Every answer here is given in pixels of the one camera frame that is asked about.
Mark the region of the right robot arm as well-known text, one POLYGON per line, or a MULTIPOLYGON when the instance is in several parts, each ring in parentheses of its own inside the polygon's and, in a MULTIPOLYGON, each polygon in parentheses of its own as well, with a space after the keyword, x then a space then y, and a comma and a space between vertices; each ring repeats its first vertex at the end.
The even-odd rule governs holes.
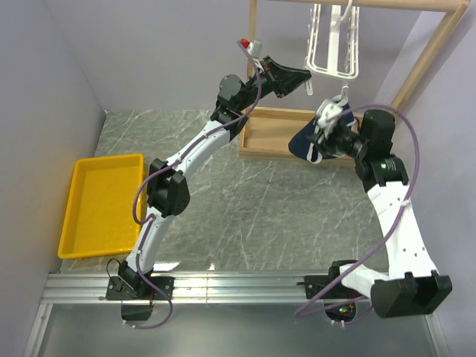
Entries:
POLYGON ((410 198, 416 179, 391 152, 394 130, 392 113, 370 109, 354 132, 331 106, 316 117, 312 136, 320 152, 353 158, 384 235, 378 247, 388 260, 387 274, 364 265, 372 252, 354 263, 335 262, 322 292, 342 298, 354 290, 370 299, 380 318, 430 315, 452 291, 451 278, 438 272, 423 242, 410 198))

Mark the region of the navy blue underwear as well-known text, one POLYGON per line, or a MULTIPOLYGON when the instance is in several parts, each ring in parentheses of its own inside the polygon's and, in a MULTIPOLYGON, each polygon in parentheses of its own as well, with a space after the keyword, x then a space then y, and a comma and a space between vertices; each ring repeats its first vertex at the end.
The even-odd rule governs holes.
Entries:
POLYGON ((324 101, 315 116, 295 134, 288 149, 295 157, 312 164, 323 160, 360 155, 362 143, 352 131, 356 122, 348 102, 324 101))

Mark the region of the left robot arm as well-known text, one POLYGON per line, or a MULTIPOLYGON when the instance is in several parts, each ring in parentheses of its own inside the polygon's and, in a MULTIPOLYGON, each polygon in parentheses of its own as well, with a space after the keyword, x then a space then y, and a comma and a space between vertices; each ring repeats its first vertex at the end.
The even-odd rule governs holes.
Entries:
POLYGON ((190 202, 188 181, 215 153, 241 133, 248 113, 270 93, 282 98, 310 80, 310 71, 280 65, 271 57, 254 64, 247 82, 230 74, 219 84, 216 107, 199 134, 167 160, 155 159, 140 186, 147 192, 146 218, 129 256, 119 265, 113 289, 132 299, 152 296, 155 255, 167 229, 190 202))

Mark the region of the white clip hanger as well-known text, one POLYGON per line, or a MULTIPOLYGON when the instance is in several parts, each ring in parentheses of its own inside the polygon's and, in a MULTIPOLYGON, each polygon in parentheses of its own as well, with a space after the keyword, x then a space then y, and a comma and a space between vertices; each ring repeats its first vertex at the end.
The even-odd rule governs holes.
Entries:
POLYGON ((327 37, 327 56, 323 65, 318 63, 319 29, 321 22, 321 4, 310 9, 309 38, 307 40, 304 69, 314 75, 332 78, 341 83, 341 91, 335 100, 348 103, 349 82, 359 74, 359 16, 360 7, 348 1, 343 7, 332 5, 329 15, 327 37))

